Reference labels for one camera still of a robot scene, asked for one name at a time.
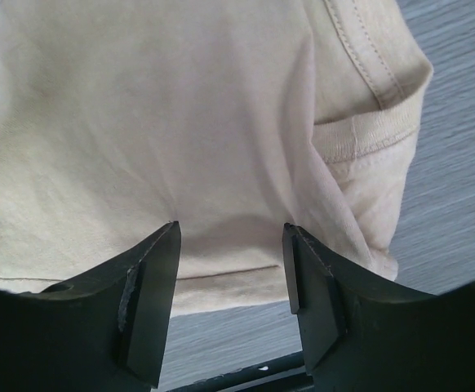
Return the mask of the beige t shirt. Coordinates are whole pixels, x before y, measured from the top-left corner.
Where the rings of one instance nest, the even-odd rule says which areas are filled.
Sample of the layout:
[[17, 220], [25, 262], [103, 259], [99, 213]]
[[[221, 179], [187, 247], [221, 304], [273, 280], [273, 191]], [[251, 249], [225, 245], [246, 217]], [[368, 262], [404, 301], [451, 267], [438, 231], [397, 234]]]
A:
[[432, 73], [394, 1], [0, 1], [0, 288], [169, 221], [175, 315], [285, 300], [288, 222], [394, 280]]

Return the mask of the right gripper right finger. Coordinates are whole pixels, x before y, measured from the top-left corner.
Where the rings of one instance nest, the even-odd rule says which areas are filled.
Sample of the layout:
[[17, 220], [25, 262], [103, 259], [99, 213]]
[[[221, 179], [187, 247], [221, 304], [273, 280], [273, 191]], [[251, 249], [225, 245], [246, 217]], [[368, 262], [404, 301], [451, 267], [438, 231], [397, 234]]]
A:
[[283, 261], [317, 391], [475, 391], [475, 281], [432, 295], [285, 225]]

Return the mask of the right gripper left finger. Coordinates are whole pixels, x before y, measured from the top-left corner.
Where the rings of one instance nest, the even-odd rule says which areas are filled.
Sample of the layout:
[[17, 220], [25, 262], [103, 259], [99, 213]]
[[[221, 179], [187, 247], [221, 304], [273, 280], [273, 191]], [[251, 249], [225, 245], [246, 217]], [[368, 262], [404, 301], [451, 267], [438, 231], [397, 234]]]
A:
[[0, 391], [155, 389], [180, 248], [171, 222], [42, 292], [0, 290]]

